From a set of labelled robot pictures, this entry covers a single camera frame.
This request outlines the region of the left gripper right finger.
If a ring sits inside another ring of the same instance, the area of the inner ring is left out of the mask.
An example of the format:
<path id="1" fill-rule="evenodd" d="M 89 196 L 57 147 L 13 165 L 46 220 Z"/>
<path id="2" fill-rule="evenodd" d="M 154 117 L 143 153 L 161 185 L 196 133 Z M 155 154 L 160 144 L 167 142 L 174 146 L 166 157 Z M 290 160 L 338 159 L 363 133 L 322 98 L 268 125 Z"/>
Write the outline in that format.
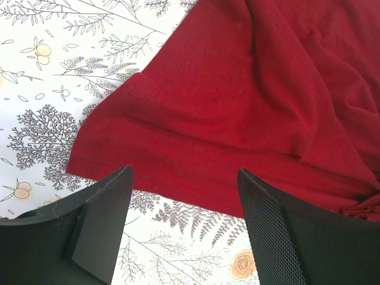
<path id="1" fill-rule="evenodd" d="M 379 283 L 379 223 L 316 207 L 246 169 L 237 185 L 261 284 Z"/>

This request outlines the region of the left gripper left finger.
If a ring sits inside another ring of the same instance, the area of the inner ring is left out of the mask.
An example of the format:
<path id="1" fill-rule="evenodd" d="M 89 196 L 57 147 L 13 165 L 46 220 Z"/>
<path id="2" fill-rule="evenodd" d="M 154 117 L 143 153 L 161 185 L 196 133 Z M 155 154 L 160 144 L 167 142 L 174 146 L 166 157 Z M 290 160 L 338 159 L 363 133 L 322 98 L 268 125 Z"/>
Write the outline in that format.
<path id="1" fill-rule="evenodd" d="M 110 284 L 132 194 L 132 167 L 20 216 L 1 219 L 1 284 Z"/>

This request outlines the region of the red t-shirt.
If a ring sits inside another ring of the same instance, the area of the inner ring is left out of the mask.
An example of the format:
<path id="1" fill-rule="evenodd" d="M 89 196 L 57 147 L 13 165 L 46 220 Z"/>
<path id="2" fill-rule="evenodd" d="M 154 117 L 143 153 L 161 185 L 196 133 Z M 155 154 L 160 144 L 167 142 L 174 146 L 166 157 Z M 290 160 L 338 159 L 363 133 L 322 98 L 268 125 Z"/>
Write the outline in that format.
<path id="1" fill-rule="evenodd" d="M 379 2 L 198 1 L 82 124 L 66 171 L 242 217 L 242 168 L 379 220 Z"/>

